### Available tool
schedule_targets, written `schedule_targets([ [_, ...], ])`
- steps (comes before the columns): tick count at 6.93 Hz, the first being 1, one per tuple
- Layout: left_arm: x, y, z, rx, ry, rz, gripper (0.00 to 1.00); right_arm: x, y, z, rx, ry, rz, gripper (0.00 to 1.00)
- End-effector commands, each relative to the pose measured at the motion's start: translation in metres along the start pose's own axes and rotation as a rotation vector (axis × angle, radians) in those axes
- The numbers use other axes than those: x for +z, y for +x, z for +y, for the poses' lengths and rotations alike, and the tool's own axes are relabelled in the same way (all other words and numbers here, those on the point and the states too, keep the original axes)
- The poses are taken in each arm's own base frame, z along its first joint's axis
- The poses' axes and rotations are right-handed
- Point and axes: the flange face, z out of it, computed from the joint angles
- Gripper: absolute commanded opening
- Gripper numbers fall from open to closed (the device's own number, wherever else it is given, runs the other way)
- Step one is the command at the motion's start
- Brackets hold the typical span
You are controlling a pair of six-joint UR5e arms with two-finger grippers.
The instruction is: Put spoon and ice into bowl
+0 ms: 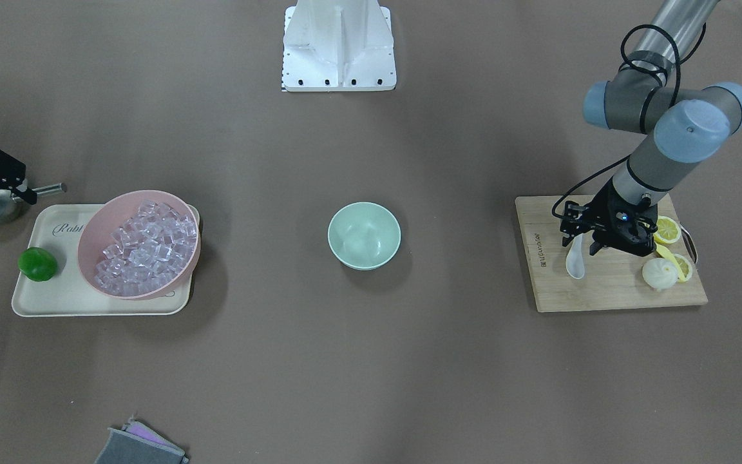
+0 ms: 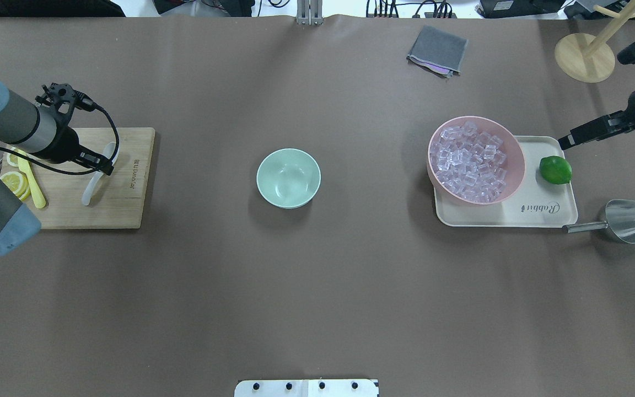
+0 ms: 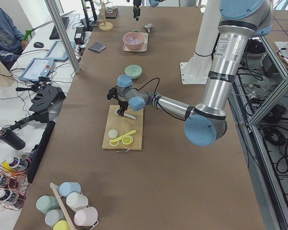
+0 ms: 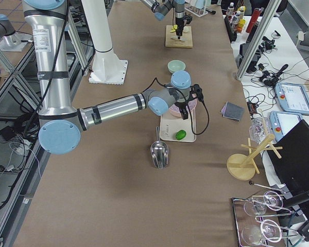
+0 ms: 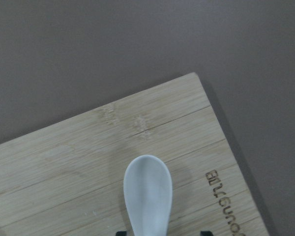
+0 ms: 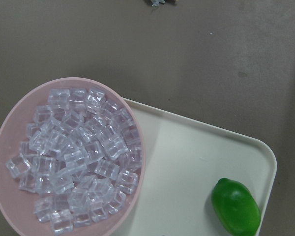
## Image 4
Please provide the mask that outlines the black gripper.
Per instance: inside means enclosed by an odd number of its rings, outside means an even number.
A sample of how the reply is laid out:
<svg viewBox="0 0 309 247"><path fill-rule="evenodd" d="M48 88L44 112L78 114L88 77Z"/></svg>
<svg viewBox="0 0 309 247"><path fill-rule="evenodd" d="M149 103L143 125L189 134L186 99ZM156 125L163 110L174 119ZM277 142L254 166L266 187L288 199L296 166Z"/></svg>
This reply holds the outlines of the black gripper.
<svg viewBox="0 0 309 247"><path fill-rule="evenodd" d="M188 119L188 109L189 109L189 106L188 106L188 100L187 101L184 101L184 102L175 102L175 106L179 109L180 113L181 113L181 118L183 120L186 120Z"/></svg>
<svg viewBox="0 0 309 247"><path fill-rule="evenodd" d="M181 38L183 35L184 26L184 12L175 12L175 22L177 25L177 38Z"/></svg>

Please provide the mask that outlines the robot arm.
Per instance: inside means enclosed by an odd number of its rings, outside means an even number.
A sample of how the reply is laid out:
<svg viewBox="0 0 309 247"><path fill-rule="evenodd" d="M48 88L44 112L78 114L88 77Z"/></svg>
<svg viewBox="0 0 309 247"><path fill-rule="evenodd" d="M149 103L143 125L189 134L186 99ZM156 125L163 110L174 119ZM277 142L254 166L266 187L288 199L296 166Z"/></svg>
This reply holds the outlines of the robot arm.
<svg viewBox="0 0 309 247"><path fill-rule="evenodd" d="M173 73L163 90L141 93L76 109L72 106L66 61L64 30L68 22L67 1L23 1L26 22L32 27L42 99L38 139L52 154L65 154L77 147L81 132L90 126L149 108L161 116L175 105L183 119L192 100L191 78L183 70ZM103 1L83 1L82 7L95 49L91 83L123 84L128 62L114 53Z"/></svg>
<svg viewBox="0 0 309 247"><path fill-rule="evenodd" d="M181 39L183 35L183 29L185 25L185 1L181 0L166 0L162 4L158 1L152 0L141 0L141 2L146 5L158 21L161 21L170 12L171 9L175 11L175 23L177 28L175 30L176 38Z"/></svg>

